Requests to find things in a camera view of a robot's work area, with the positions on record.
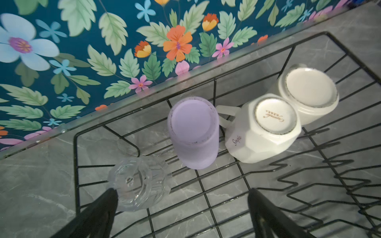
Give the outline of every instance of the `white mug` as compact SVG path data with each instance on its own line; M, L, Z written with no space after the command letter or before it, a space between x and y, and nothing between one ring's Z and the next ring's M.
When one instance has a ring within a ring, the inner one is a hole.
M305 64L293 65L283 72L268 93L291 101L302 126L332 112L339 103L339 93L332 79Z
M299 115L292 103L274 94L265 94L242 108L219 105L217 112L226 128L225 146L244 163L255 163L285 151L301 132Z

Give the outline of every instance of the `pink flower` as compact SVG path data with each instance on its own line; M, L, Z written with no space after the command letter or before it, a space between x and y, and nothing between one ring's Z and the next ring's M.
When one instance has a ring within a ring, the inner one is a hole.
M234 42L229 43L229 37L224 40L224 45L221 43L216 44L216 52L213 53L212 57L221 58L224 54L225 56L229 55L229 50L234 45Z
M146 89L148 89L147 86L152 84L152 81L149 81L149 80L146 81L146 80L147 80L147 76L145 76L145 75L142 75L140 77L140 81L137 78L132 78L131 81L134 84L130 85L128 88L129 89L135 89L136 88L136 90L135 90L136 93L142 91L142 89L146 90Z
M178 62L176 65L176 69L174 70L177 75L186 73L189 71L189 64L186 61Z

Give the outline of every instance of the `blue flower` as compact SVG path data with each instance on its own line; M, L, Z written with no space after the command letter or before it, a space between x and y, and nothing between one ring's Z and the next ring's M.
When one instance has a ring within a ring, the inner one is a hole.
M142 5L140 5L139 3L135 3L135 7L140 10L141 12L139 12L137 14L137 18L138 19L142 19L143 16L144 16L144 19L146 20L146 22L149 22L149 16L155 16L156 15L156 12L152 9L149 9L149 7L151 6L151 1L150 0L145 0L144 1L144 7Z
M51 36L53 38L54 42L59 43L60 40L59 40L59 37L57 35L59 35L61 37L67 37L67 35L65 33L60 32L60 31L56 31L61 27L61 25L56 21L53 21L52 24L50 25L50 27L45 22L38 20L38 19L36 20L36 23L37 23L37 25L39 25L40 27L45 29L44 31L40 32L40 36L42 38L48 38L49 36Z
M74 67L68 67L69 63L70 63L70 61L68 59L64 59L62 61L62 64L60 64L56 60L49 60L49 63L51 63L52 65L58 67L55 70L53 70L53 73L55 73L55 74L59 74L59 73L61 73L63 71L66 76L70 76L71 74L69 73L68 70L70 70L70 71L76 71L77 70Z
M58 99L62 99L61 102L66 102L66 101L72 102L72 101L73 101L72 99L73 99L74 97L68 97L66 93L63 93L63 94L62 94L62 97L57 97L57 98L58 98Z
M50 118L49 121L43 121L43 123L49 123L48 126L51 126L51 125L58 126L59 122L62 122L62 121L56 121L54 118Z
M283 7L282 7L282 11L285 13L286 12L286 10L287 10L287 8L290 8L290 7L292 7L292 2L293 2L294 0L287 0L286 1L286 5L284 5Z

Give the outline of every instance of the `floral wallpaper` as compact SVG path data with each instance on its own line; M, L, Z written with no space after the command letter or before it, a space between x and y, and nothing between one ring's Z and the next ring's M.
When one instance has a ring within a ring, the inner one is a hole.
M4 0L0 149L347 0Z

